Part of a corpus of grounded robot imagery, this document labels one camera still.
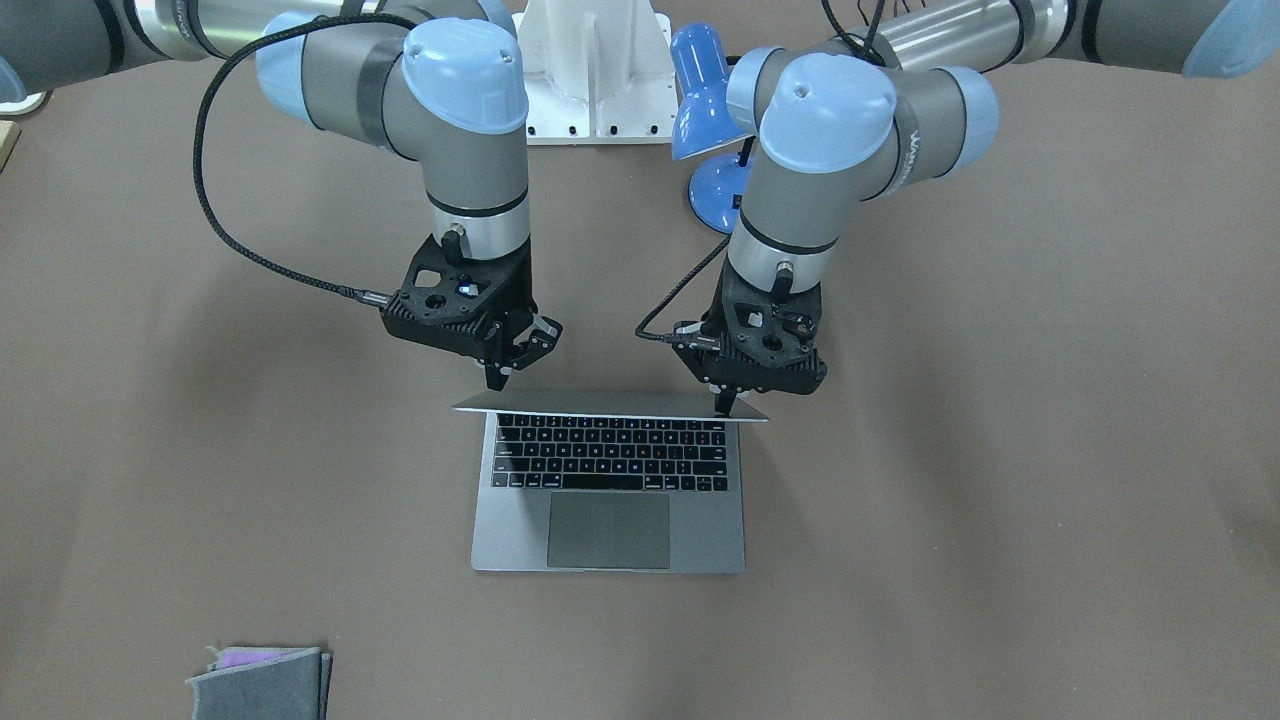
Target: light blue joint cap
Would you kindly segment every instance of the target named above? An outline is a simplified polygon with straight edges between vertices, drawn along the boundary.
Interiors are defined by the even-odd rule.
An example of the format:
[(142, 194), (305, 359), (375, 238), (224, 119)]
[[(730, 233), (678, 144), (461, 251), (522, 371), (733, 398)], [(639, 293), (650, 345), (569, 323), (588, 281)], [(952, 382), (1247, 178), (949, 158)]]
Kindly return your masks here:
[(792, 60), (760, 119), (760, 146), (788, 170), (846, 170), (879, 150), (893, 129), (897, 90), (878, 68), (847, 55)]
[[(319, 17), (319, 13), (300, 10), (280, 13), (266, 23), (266, 27), (262, 28), (262, 36), (306, 24)], [(266, 95), (271, 105), (291, 118), (316, 127), (311, 120), (311, 114), (307, 113), (307, 101), (302, 95), (302, 46), (305, 44), (306, 37), (294, 37), (268, 45), (257, 51), (253, 63), (257, 65), (257, 86), (262, 88), (262, 95)]]
[(716, 28), (692, 23), (676, 31), (671, 60), (685, 94), (671, 136), (671, 159), (682, 160), (746, 137), (724, 100), (728, 65)]
[(973, 68), (938, 68), (955, 78), (964, 97), (964, 147), (951, 169), (938, 176), (945, 178), (975, 161), (991, 150), (1000, 132), (1000, 100), (996, 88), (986, 76)]
[(502, 0), (477, 0), (489, 22), (516, 37), (516, 20), (511, 17), (511, 10)]
[(27, 99), (27, 86), (18, 77), (9, 60), (0, 58), (0, 102), (22, 102)]
[(529, 95), (516, 36), (485, 20), (428, 20), (404, 37), (413, 97), (442, 120), (483, 135), (525, 126)]
[(1231, 0), (1183, 64), (1183, 77), (1233, 78), (1280, 49), (1280, 0)]
[(733, 65), (733, 72), (728, 76), (728, 96), (726, 97), (728, 117), (733, 118), (737, 127), (751, 135), (759, 132), (759, 128), (755, 127), (755, 85), (760, 79), (764, 63), (768, 61), (774, 50), (778, 47), (749, 50), (739, 59), (737, 64)]

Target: blue lamp base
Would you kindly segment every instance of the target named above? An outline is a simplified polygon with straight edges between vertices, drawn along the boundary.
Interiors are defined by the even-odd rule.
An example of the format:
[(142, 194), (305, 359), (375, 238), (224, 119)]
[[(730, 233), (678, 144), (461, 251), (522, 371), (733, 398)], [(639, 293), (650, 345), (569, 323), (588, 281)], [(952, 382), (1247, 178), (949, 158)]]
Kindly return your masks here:
[(737, 152), (717, 155), (694, 170), (689, 178), (689, 206), (694, 215), (716, 232), (728, 234), (737, 224), (733, 196), (746, 192), (746, 178), (755, 158), (746, 159), (746, 167), (737, 164)]

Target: laptop keyboard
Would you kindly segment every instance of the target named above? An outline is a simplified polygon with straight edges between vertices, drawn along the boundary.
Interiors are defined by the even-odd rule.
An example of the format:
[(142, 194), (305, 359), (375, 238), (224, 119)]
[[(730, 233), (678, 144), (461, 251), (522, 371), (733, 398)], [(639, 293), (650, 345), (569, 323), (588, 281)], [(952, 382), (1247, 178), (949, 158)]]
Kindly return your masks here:
[(726, 492), (724, 423), (498, 413), (492, 486)]

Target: folded cloth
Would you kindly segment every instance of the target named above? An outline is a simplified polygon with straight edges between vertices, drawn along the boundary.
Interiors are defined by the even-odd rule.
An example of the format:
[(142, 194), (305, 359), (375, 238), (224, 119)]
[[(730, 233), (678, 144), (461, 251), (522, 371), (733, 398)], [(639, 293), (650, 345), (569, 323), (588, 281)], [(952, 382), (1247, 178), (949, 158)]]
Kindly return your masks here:
[(187, 680), (192, 720), (324, 720), (330, 656), (320, 648), (227, 648)]

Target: trackpad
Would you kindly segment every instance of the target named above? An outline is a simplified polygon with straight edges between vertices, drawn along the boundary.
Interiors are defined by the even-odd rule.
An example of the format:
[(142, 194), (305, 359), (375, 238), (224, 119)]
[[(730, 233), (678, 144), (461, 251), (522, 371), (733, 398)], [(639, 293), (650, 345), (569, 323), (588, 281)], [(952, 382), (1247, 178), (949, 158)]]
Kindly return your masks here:
[(671, 568), (671, 515), (662, 493), (554, 492), (550, 568)]

